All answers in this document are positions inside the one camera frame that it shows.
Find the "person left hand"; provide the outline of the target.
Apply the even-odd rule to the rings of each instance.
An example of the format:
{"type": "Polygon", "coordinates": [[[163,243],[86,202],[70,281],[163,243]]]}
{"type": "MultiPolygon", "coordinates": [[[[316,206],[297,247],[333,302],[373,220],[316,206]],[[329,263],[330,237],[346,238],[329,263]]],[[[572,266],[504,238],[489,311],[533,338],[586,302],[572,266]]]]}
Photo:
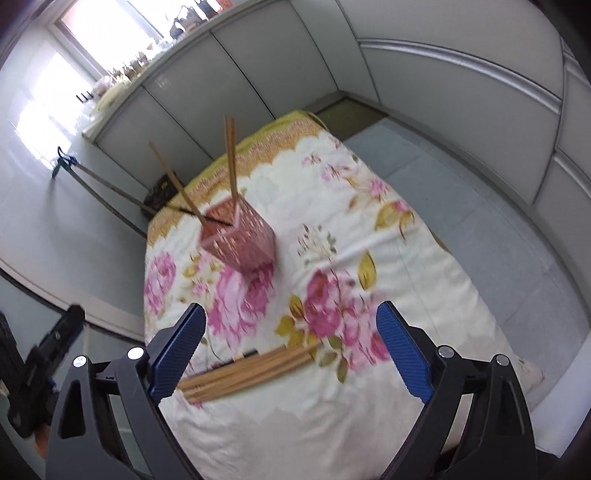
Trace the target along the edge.
{"type": "Polygon", "coordinates": [[[44,425],[34,433],[35,451],[43,459],[47,456],[49,436],[50,427],[48,425],[44,425]]]}

